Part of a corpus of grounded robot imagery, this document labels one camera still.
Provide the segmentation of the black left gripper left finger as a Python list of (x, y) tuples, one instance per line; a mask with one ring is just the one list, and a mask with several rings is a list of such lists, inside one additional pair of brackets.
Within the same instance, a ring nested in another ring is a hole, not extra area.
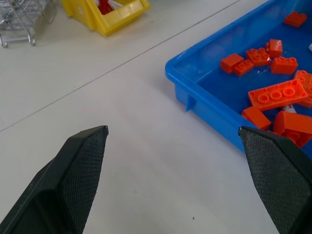
[(0, 234), (82, 234), (101, 174), (107, 126), (69, 137), (0, 223)]

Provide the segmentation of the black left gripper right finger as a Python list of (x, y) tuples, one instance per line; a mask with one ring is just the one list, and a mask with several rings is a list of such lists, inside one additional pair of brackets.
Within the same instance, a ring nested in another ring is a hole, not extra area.
[(312, 234), (312, 160), (273, 132), (243, 126), (238, 134), (255, 189), (279, 234)]

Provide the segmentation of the upside-down orange plastic building brick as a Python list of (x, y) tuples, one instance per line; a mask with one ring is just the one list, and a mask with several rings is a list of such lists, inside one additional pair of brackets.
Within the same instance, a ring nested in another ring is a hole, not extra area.
[(248, 92), (249, 100), (255, 108), (266, 111), (289, 104), (296, 104), (308, 98), (303, 85), (296, 79), (278, 83)]

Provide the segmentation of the blue plastic tray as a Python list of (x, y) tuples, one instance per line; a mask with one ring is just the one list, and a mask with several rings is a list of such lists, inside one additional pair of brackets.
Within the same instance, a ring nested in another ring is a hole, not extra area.
[[(293, 11), (308, 17), (299, 28), (283, 23)], [(238, 129), (250, 126), (241, 115), (251, 105), (248, 92), (292, 80), (293, 75), (274, 74), (269, 66), (261, 66), (239, 77), (222, 71), (220, 62), (230, 54), (245, 56), (247, 50), (265, 47), (270, 39), (282, 40), (283, 57), (296, 58), (298, 70), (312, 73), (312, 0), (268, 0), (165, 66), (176, 99), (239, 150), (244, 147)]]

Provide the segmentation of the yellow plastic parts bin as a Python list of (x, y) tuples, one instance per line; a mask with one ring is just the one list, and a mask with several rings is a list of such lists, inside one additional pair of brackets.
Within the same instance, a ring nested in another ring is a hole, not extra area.
[(123, 6), (102, 15), (94, 0), (60, 1), (67, 16), (103, 36), (108, 36), (127, 26), (151, 8), (149, 0), (115, 0)]

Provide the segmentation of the red and white items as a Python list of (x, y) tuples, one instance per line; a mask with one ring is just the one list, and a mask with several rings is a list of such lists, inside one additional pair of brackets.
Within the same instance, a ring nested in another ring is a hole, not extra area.
[(94, 0), (102, 15), (106, 15), (123, 5), (115, 0)]

